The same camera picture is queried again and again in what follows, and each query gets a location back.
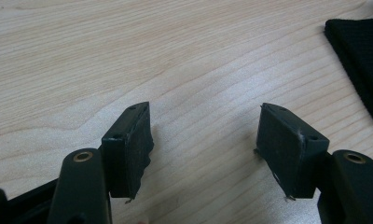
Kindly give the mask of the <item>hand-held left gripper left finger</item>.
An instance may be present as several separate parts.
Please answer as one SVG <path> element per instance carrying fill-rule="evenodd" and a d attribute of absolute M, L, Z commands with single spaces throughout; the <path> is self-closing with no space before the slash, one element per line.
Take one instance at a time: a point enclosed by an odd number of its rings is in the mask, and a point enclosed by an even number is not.
<path fill-rule="evenodd" d="M 129 106 L 102 137 L 105 179 L 112 198 L 135 199 L 153 148 L 149 102 Z"/>

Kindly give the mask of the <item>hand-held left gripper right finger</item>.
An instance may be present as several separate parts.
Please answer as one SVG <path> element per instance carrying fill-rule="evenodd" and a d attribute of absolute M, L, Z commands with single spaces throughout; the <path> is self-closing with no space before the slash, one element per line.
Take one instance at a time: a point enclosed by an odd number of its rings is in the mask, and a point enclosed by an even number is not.
<path fill-rule="evenodd" d="M 329 140 L 290 110 L 261 106 L 256 152 L 287 197 L 309 199 L 317 187 L 315 171 L 325 159 Z"/>

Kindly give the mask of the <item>black cloth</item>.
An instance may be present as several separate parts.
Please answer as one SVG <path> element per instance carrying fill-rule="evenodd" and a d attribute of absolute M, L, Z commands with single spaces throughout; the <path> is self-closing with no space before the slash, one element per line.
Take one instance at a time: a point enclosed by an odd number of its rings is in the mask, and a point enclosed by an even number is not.
<path fill-rule="evenodd" d="M 325 37 L 373 118 L 373 19 L 328 20 Z"/>

